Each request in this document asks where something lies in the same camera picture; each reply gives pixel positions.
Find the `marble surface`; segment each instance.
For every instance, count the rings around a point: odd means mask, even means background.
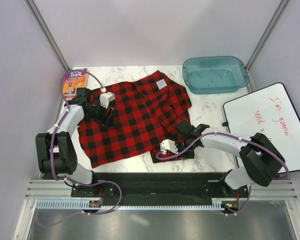
[[[113,66],[113,67],[88,67],[104,86],[113,85],[119,82],[134,82],[155,71],[159,70],[178,84],[185,86],[182,77],[182,66]],[[89,89],[99,88],[97,81],[89,77]],[[211,127],[226,131],[222,127],[225,121],[223,115],[223,104],[229,100],[247,94],[246,88],[241,88],[237,92],[223,94],[195,95],[187,89],[191,99],[192,107],[189,109],[191,124],[208,124]],[[72,135],[72,141],[77,153],[78,162],[87,169],[92,169],[91,163],[79,143],[79,134],[76,130]],[[226,152],[213,149],[195,149],[195,159],[153,163],[149,152],[107,163],[96,168],[95,172],[226,172],[235,168],[234,157]]]

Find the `teal plastic tray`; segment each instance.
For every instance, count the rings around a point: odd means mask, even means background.
[[[234,56],[190,58],[182,66],[182,76],[194,94],[232,93],[250,81],[244,63]]]

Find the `whiteboard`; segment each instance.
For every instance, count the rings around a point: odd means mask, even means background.
[[[223,110],[231,133],[266,135],[289,170],[300,170],[300,119],[282,83],[228,101]],[[237,161],[239,167],[243,166],[241,159]]]

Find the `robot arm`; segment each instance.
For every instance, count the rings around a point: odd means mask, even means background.
[[[112,92],[104,92],[100,95],[99,104],[94,105],[91,103],[91,90],[84,87],[78,88],[76,97],[68,101],[70,108],[64,108],[56,124],[47,132],[39,133],[35,138],[40,171],[44,174],[52,173],[50,144],[53,132],[58,127],[53,148],[53,162],[56,174],[59,177],[71,177],[73,180],[83,184],[94,182],[93,172],[78,164],[71,136],[83,118],[93,119],[105,128],[115,127],[113,119],[114,108],[110,107],[110,102],[114,99],[115,95]],[[58,126],[62,118],[64,118],[62,125]]]
[[[222,181],[234,190],[251,183],[267,187],[282,168],[281,163],[270,155],[268,151],[256,147],[253,143],[266,148],[285,163],[285,159],[279,151],[262,133],[256,133],[252,137],[239,137],[217,131],[205,124],[200,124],[195,128],[186,121],[179,124],[177,131],[185,138],[185,141],[174,142],[169,139],[164,140],[160,144],[161,152],[164,154],[168,152],[178,154],[188,147],[188,150],[179,156],[189,159],[194,158],[194,149],[196,147],[207,147],[219,149],[242,159],[244,167],[231,170],[222,178]]]

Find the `metal floor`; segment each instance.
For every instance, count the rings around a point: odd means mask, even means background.
[[[80,214],[50,228],[33,220],[28,240],[295,240],[285,206],[250,201],[238,216],[228,217],[208,211],[117,210]],[[35,216],[48,225],[76,211],[37,209]]]

